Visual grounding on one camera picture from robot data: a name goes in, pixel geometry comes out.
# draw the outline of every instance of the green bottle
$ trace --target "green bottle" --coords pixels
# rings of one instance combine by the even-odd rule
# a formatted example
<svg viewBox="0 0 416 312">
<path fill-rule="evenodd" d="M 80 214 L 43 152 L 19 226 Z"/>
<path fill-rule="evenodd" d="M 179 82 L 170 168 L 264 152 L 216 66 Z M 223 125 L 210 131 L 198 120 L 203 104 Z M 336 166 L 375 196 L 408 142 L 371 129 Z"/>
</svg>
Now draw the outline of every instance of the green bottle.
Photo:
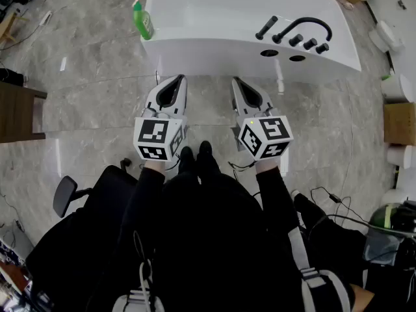
<svg viewBox="0 0 416 312">
<path fill-rule="evenodd" d="M 142 10 L 142 5 L 139 2 L 133 7 L 133 19 L 142 37 L 149 40 L 153 36 L 153 24 L 151 24 L 149 13 Z"/>
</svg>

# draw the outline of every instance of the person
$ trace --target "person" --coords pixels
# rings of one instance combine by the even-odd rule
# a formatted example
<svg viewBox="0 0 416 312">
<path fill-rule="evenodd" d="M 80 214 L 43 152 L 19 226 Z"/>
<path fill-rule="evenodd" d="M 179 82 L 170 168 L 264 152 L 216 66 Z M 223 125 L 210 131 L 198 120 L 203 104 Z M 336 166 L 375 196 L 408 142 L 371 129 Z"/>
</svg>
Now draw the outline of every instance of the person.
<svg viewBox="0 0 416 312">
<path fill-rule="evenodd" d="M 119 296 L 139 288 L 145 260 L 152 261 L 151 291 L 165 311 L 305 311 L 288 238 L 287 228 L 299 225 L 291 195 L 275 160 L 257 162 L 255 169 L 263 210 L 220 172 L 208 141 L 196 160 L 184 147 L 178 175 L 166 183 L 164 162 L 147 161 L 117 248 L 85 311 L 110 311 Z M 315 259 L 318 267 L 336 271 Z M 353 306 L 354 291 L 340 279 Z"/>
<path fill-rule="evenodd" d="M 27 77 L 7 68 L 0 68 L 0 80 L 15 86 L 25 86 Z"/>
<path fill-rule="evenodd" d="M 304 221 L 305 235 L 309 242 L 320 255 L 329 259 L 338 274 L 351 284 L 356 294 L 355 308 L 358 311 L 416 310 L 416 294 L 409 294 L 415 262 L 413 269 L 403 269 L 400 265 L 372 265 L 362 257 L 367 239 L 364 234 L 339 226 L 299 191 L 294 190 L 291 196 Z M 364 270 L 367 270 L 368 274 L 368 290 L 362 289 Z"/>
</svg>

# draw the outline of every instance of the bottle cap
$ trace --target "bottle cap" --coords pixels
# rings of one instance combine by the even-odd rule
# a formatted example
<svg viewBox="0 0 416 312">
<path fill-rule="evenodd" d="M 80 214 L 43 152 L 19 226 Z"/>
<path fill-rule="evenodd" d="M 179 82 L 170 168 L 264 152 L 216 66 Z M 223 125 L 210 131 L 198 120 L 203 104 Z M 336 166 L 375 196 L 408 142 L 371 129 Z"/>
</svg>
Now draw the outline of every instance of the bottle cap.
<svg viewBox="0 0 416 312">
<path fill-rule="evenodd" d="M 137 1 L 135 6 L 133 7 L 134 11 L 142 10 L 142 5 Z"/>
</svg>

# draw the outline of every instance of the drain hole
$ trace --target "drain hole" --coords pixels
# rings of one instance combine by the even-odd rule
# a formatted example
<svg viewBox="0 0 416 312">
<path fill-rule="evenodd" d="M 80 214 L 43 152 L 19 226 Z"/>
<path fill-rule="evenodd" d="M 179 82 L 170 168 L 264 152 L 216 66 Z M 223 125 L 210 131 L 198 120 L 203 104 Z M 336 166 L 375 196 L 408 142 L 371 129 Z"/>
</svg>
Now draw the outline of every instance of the drain hole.
<svg viewBox="0 0 416 312">
<path fill-rule="evenodd" d="M 274 57 L 275 55 L 278 55 L 279 52 L 277 52 L 275 49 L 266 49 L 260 54 L 264 57 Z"/>
<path fill-rule="evenodd" d="M 303 61 L 306 58 L 303 55 L 294 55 L 293 57 L 290 57 L 290 61 Z"/>
</svg>

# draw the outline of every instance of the faucet knob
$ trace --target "faucet knob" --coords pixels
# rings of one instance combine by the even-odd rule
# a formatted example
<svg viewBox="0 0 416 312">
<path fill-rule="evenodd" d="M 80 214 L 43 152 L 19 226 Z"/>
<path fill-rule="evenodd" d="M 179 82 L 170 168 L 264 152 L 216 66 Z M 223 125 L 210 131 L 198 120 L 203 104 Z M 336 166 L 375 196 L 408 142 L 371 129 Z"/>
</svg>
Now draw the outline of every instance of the faucet knob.
<svg viewBox="0 0 416 312">
<path fill-rule="evenodd" d="M 304 40 L 304 37 L 301 34 L 297 34 L 292 39 L 289 39 L 289 44 L 293 47 L 298 45 L 302 40 Z"/>
<path fill-rule="evenodd" d="M 318 42 L 316 39 L 311 38 L 310 40 L 308 40 L 305 44 L 304 44 L 304 48 L 306 50 L 310 50 L 312 47 L 318 45 Z"/>
<path fill-rule="evenodd" d="M 317 47 L 317 53 L 320 55 L 325 51 L 329 51 L 330 46 L 327 43 L 323 43 L 321 46 Z"/>
</svg>

